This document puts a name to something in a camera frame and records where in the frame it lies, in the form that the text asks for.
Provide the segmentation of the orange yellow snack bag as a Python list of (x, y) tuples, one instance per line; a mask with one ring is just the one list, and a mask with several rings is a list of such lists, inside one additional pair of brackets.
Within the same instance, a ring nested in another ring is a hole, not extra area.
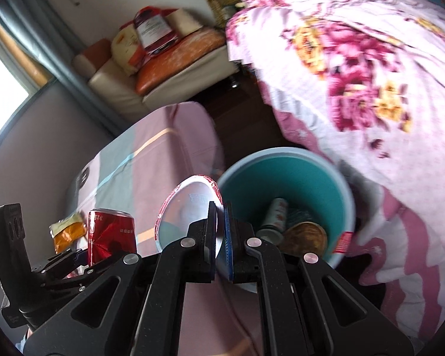
[(87, 228), (82, 215), (74, 213), (64, 220), (51, 224), (49, 231), (54, 242), (55, 253), (60, 254), (74, 241), (85, 236)]

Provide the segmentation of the red soda can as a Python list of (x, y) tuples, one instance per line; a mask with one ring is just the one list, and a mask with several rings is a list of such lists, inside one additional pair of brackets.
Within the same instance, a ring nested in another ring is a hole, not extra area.
[(123, 211), (93, 209), (88, 214), (88, 264), (119, 253), (137, 253), (135, 222)]

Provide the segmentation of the white blue paper cup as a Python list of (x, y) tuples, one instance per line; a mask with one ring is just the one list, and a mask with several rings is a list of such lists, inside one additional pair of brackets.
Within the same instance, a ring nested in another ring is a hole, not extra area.
[(283, 198), (275, 198), (268, 209), (261, 228), (255, 234), (257, 238), (274, 245), (284, 240), (288, 215), (288, 202)]

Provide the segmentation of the teal trash bin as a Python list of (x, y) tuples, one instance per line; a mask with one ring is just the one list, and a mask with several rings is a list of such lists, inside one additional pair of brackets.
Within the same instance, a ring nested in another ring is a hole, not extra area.
[(218, 179), (233, 216), (257, 230), (275, 198), (307, 211), (325, 229), (323, 260), (336, 268), (355, 231), (355, 201), (346, 179), (326, 159), (308, 150), (279, 147), (239, 160)]

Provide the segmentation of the striped pink grey bedsheet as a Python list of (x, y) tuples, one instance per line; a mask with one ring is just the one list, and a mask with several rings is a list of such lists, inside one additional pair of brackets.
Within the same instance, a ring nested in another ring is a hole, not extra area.
[[(202, 105), (171, 104), (151, 112), (110, 142), (76, 176), (68, 214), (98, 208), (129, 213), (138, 253), (159, 253), (207, 216), (219, 201), (224, 169), (214, 123)], [(257, 298), (221, 277), (185, 289), (180, 355), (261, 355)]]

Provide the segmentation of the grey padded headboard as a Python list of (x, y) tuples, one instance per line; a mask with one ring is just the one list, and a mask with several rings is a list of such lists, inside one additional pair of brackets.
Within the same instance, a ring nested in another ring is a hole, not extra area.
[(31, 264), (54, 254), (48, 227), (63, 218), (67, 191), (112, 140), (54, 81), (23, 105), (0, 135), (0, 206), (19, 203)]

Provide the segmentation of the floral pink quilt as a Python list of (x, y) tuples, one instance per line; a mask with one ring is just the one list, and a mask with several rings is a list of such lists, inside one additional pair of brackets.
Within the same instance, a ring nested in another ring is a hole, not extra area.
[(445, 9), (428, 0), (242, 0), (229, 57), (252, 67), (284, 136), (358, 191), (341, 242), (363, 285), (428, 341), (445, 320)]

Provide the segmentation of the cream printed pillow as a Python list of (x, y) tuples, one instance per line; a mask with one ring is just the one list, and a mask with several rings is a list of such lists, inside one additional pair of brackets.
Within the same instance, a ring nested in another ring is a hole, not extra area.
[(112, 59), (127, 76), (136, 74), (145, 62), (145, 51), (132, 23), (121, 27), (112, 40)]

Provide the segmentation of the orange seat cushion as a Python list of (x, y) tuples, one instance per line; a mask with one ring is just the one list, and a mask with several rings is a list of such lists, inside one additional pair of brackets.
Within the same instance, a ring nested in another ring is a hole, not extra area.
[(203, 27), (186, 36), (176, 45), (151, 58), (138, 71), (135, 91), (138, 95), (149, 94), (169, 78), (226, 44), (225, 37), (216, 29)]

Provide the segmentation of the red Hennessy bag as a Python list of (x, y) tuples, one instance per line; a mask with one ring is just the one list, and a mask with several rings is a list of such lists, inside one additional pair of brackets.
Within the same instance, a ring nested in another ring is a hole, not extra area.
[(174, 46), (180, 39), (166, 20), (163, 10), (157, 7), (148, 6), (140, 9), (134, 19), (122, 28), (125, 27), (131, 27), (136, 31), (140, 45), (149, 58)]

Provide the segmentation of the grey blue curtain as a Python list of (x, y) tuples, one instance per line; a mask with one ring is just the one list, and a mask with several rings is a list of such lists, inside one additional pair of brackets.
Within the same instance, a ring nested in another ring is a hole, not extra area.
[(42, 64), (97, 124), (114, 136), (131, 125), (87, 86), (72, 61), (85, 44), (47, 0), (0, 0), (0, 24), (20, 47)]

